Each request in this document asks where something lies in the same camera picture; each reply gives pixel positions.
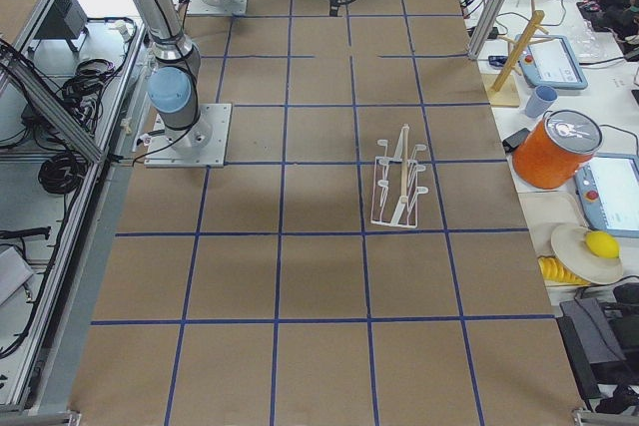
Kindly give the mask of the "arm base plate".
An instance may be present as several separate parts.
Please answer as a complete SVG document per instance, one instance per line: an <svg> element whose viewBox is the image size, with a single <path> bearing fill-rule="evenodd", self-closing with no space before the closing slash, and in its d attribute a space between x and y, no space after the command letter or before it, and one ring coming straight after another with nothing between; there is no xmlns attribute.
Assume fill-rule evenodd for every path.
<svg viewBox="0 0 639 426"><path fill-rule="evenodd" d="M248 0L190 0L189 16L245 16Z"/></svg>
<svg viewBox="0 0 639 426"><path fill-rule="evenodd" d="M199 121L178 142L182 133L169 129L152 138L143 158L149 168L220 168L224 165L232 105L201 104Z"/></svg>

